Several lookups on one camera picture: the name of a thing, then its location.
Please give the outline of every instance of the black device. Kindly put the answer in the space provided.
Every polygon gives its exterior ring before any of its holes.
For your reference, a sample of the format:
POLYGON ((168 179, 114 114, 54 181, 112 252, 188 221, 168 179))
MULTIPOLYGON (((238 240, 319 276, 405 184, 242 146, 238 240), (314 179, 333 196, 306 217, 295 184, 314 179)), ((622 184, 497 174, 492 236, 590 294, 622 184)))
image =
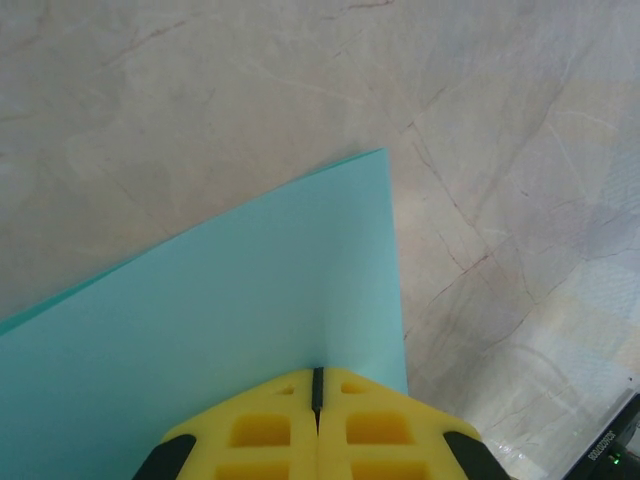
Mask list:
POLYGON ((564 480, 640 479, 640 394, 633 396, 564 480))

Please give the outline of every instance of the black rubber edge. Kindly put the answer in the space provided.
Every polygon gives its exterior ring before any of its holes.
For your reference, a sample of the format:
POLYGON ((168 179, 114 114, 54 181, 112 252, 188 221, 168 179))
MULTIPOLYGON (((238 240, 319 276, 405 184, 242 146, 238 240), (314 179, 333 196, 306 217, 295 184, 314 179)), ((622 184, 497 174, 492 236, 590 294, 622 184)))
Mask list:
POLYGON ((320 412, 324 399, 324 368, 313 369, 313 380, 311 381, 311 410, 316 415, 316 431, 320 431, 320 412))
POLYGON ((176 480, 187 461, 196 437, 180 435, 154 448, 133 480, 176 480))
POLYGON ((616 415, 616 418, 607 425, 607 428, 596 438, 569 473, 563 477, 564 480, 584 480, 589 478, 600 461, 606 458, 609 451, 615 447, 616 441, 620 440, 621 434, 627 430, 627 427, 631 423, 638 421, 636 417, 639 414, 640 394, 636 394, 616 415))
POLYGON ((510 480, 484 443, 460 432, 447 432, 444 439, 469 480, 510 480))

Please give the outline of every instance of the rectangular cutout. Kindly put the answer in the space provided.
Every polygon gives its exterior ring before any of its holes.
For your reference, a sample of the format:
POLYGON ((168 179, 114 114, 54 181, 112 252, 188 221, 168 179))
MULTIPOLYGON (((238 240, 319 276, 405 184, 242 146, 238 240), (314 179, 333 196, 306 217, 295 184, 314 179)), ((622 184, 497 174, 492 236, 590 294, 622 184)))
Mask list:
POLYGON ((409 445, 414 443, 407 421, 395 412, 354 413, 347 418, 347 443, 409 445))
POLYGON ((278 447, 291 443, 291 423, 284 415, 243 415, 233 424, 230 447, 278 447))
POLYGON ((289 465, 286 462, 220 465, 216 480, 289 480, 289 465))
POLYGON ((429 480, 421 462, 356 461, 351 464, 353 480, 429 480))

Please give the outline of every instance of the teal foam sheet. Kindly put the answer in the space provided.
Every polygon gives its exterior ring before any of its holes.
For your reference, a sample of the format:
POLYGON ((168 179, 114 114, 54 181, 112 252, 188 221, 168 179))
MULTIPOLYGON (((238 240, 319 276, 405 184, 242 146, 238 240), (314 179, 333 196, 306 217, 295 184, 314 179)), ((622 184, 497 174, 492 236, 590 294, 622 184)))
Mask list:
POLYGON ((6 322, 3 479, 131 478, 173 425, 301 368, 406 392, 387 152, 291 182, 6 322))

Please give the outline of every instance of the white marble table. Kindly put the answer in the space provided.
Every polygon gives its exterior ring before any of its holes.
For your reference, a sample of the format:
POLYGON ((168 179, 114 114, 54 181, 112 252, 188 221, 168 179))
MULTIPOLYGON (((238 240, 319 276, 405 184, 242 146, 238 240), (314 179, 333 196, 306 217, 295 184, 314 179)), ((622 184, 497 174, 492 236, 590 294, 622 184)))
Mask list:
POLYGON ((637 0, 2 2, 0 317, 388 146, 412 394, 556 478, 640 374, 639 23, 637 0))

